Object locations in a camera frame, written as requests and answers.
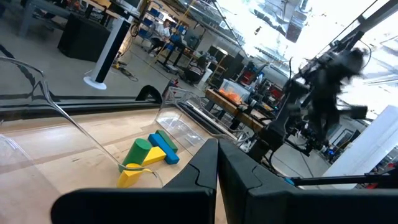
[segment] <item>floor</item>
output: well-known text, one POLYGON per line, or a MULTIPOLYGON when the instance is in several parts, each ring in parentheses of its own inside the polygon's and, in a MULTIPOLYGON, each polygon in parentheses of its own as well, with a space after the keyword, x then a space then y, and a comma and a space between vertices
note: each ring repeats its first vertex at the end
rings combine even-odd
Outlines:
MULTIPOLYGON (((34 24, 30 27, 27 37, 22 38, 17 35, 20 24, 21 17, 18 14, 6 11, 3 18, 0 19, 0 44, 16 59, 43 71, 47 77, 50 91, 54 95, 137 96, 145 85, 152 85, 163 92, 169 80, 177 78, 176 75, 167 73, 159 63, 153 63, 154 59, 149 57, 139 46, 141 39, 138 37, 121 61, 128 63, 127 70, 139 81, 130 81, 128 77, 112 68, 112 72, 108 73, 104 81, 107 89, 97 90, 83 81, 85 73, 93 69, 95 63, 68 58, 58 50, 57 45, 62 36, 61 30, 50 31, 43 24, 34 24)), ((18 75, 21 79, 24 78, 21 73, 16 74, 16 76, 18 75)), ((180 82, 179 87, 204 96, 202 91, 184 82, 180 82)))
MULTIPOLYGON (((17 35, 20 24, 20 16, 9 11, 5 12, 0 19, 0 45, 16 59, 44 71, 50 91, 56 96, 137 96, 145 85, 152 85, 163 92, 169 80, 177 78, 176 75, 167 73, 159 63, 155 64, 154 58, 149 57, 140 47, 141 39, 137 38, 121 60, 127 63, 127 70, 139 81, 133 82, 118 71, 113 71, 108 73, 104 81, 108 87, 106 90, 94 89, 83 81, 83 77, 95 66, 95 63, 64 56, 57 48, 62 31, 50 31, 44 25, 37 24, 30 28, 27 37, 21 38, 17 35)), ((183 58, 179 65, 185 63, 187 59, 183 58)), ((19 72, 8 75, 9 82, 17 86, 25 79, 19 72)), ((3 94, 7 93, 6 88, 10 86, 12 85, 2 86, 0 91, 3 94)), ((204 96, 201 90, 184 82, 180 82, 179 86, 198 96, 204 96)), ((19 87, 14 86, 14 88, 14 91, 20 90, 19 87)), ((303 141, 303 139, 293 140, 298 144, 303 141)), ((306 157, 288 145, 283 145, 274 154, 272 163, 284 175, 291 177, 319 177, 328 168, 328 164, 316 152, 306 157)))

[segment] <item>wooden table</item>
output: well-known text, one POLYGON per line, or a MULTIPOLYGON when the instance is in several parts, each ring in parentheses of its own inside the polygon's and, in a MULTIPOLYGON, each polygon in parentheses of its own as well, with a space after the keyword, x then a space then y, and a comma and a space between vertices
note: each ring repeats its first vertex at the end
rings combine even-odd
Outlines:
MULTIPOLYGON (((158 109, 74 116, 118 161, 122 161, 136 138, 146 139, 162 127, 155 122, 158 109)), ((204 138, 205 130, 181 116, 204 138)), ((85 187, 115 187, 119 171, 95 144, 64 118, 29 119, 4 122, 1 134, 13 139, 24 152, 0 152, 0 223, 50 223, 49 210, 61 195, 85 187)), ((168 165, 164 161, 151 164, 163 183, 174 178, 189 162, 199 147, 184 148, 175 133, 180 161, 168 165)), ((159 181, 147 173, 133 187, 160 187, 159 181)), ((218 189, 216 223, 226 223, 221 191, 218 189)))
MULTIPOLYGON (((247 127, 251 128, 254 132, 258 132, 264 127, 264 124, 269 124, 270 121, 266 120, 263 122, 258 122, 255 119, 253 119, 251 116, 245 113, 240 113, 236 105, 228 101, 226 98, 220 96, 220 94, 216 93, 214 90, 206 90, 205 96, 207 99, 209 99, 209 105, 206 106, 206 109, 208 111, 211 110, 213 107, 211 104, 216 104, 219 107, 221 107, 223 110, 225 110, 227 113, 235 115, 237 114, 236 118, 242 122, 244 125, 247 127)), ((260 112, 256 110, 252 110, 251 112, 252 116, 255 116, 259 119, 265 118, 264 115, 262 115, 260 112)))

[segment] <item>clear plastic bin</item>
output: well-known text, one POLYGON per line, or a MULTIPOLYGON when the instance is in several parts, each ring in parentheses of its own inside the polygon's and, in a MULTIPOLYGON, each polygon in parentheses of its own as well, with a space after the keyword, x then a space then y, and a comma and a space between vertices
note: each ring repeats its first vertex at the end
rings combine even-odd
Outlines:
POLYGON ((250 95, 249 90, 226 79, 224 79, 223 84, 221 84, 219 92, 237 104, 245 102, 250 95))
POLYGON ((0 57, 0 78, 0 223, 51 223, 50 209, 59 196, 116 187, 120 167, 143 171, 132 187, 162 187, 150 169, 121 164, 133 139, 116 147, 106 144, 107 135, 89 134, 84 123, 54 103, 40 70, 0 57), (39 118, 26 119, 30 116, 39 118))

